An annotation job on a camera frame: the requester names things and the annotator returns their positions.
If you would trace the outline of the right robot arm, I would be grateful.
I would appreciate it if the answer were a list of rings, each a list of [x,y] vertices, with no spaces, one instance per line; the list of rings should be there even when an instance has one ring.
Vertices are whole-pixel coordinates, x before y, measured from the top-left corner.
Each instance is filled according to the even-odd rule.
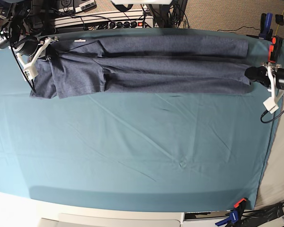
[[[54,32],[50,24],[53,0],[0,0],[0,50],[34,56]]]

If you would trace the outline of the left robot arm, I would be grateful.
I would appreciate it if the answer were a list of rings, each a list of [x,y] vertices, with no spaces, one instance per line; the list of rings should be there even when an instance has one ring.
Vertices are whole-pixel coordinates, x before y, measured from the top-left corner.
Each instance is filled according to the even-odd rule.
[[[249,67],[245,70],[244,77],[266,87],[274,99],[280,99],[284,95],[284,68],[280,64],[266,62],[260,67]]]

